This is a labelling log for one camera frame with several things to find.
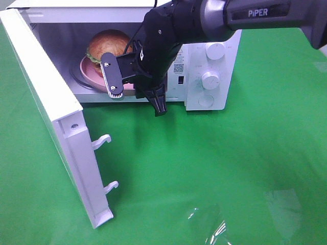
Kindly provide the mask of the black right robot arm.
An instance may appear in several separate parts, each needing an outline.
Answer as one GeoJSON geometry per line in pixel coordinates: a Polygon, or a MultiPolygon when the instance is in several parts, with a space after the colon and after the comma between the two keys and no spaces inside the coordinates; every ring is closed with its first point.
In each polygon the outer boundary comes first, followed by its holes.
{"type": "Polygon", "coordinates": [[[167,111],[163,80],[183,44],[226,41],[241,29],[300,28],[319,49],[326,45],[326,1],[170,1],[147,12],[141,27],[144,41],[118,64],[123,82],[159,116],[167,111]]]}

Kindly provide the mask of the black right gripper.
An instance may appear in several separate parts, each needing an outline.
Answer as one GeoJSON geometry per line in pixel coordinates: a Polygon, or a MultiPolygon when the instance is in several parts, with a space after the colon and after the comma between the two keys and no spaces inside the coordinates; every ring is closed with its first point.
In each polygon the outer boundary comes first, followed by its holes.
{"type": "Polygon", "coordinates": [[[123,83],[135,85],[138,97],[145,97],[155,110],[155,116],[167,112],[165,77],[181,48],[181,43],[160,44],[146,41],[136,52],[116,57],[120,79],[116,95],[123,93],[123,83]]]}

